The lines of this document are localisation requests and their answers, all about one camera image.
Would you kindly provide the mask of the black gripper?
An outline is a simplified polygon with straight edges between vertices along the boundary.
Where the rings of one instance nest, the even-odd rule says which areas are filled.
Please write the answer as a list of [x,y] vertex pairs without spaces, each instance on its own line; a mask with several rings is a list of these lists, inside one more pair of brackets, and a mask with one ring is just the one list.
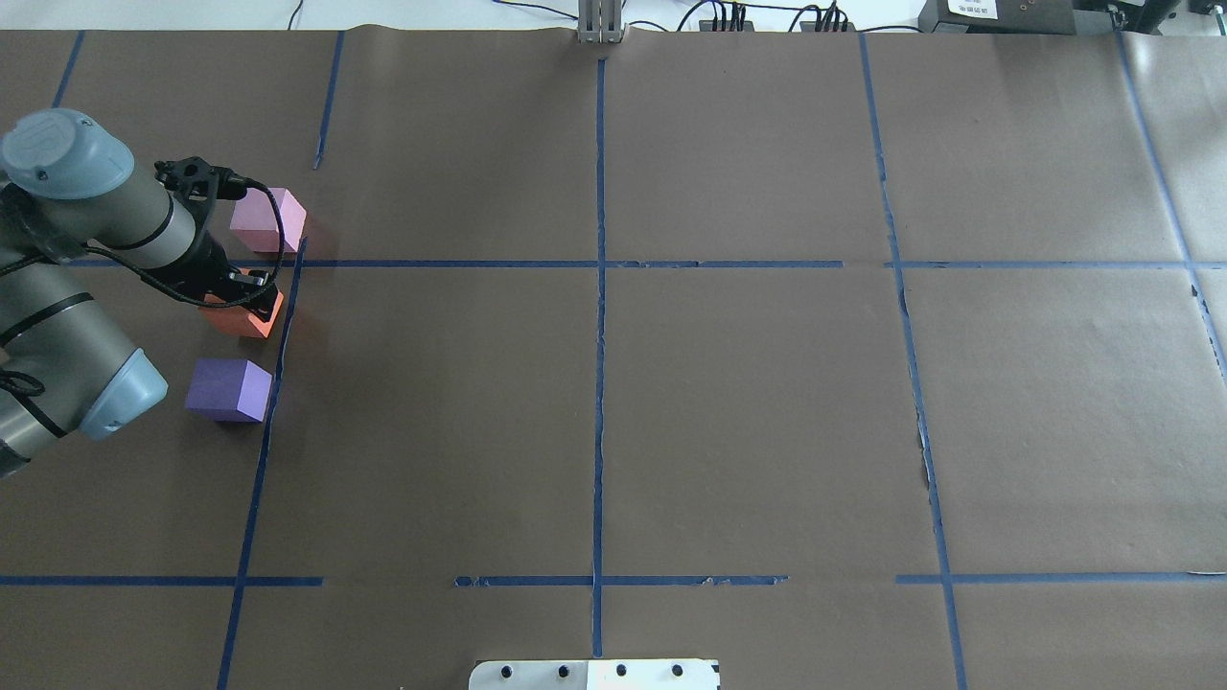
[[196,235],[187,252],[171,265],[155,270],[155,277],[189,303],[205,306],[212,296],[221,306],[240,307],[258,320],[272,320],[279,289],[279,262],[267,270],[255,270],[252,275],[240,273],[229,262],[226,250],[209,232],[209,219],[218,201],[238,201],[249,192],[263,193],[270,203],[272,219],[279,221],[279,203],[271,189],[249,176],[233,169],[213,166],[200,157],[155,162],[156,179],[175,201],[175,209],[190,215]]

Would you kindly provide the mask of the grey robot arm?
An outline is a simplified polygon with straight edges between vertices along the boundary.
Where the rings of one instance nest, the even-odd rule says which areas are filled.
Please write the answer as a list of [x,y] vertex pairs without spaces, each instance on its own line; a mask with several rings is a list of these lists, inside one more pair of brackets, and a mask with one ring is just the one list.
[[198,157],[140,172],[128,145],[83,112],[45,108],[2,136],[1,468],[22,471],[76,432],[104,440],[157,405],[168,383],[70,270],[101,255],[198,309],[272,320],[280,263],[240,273],[212,239],[221,200],[263,182]]

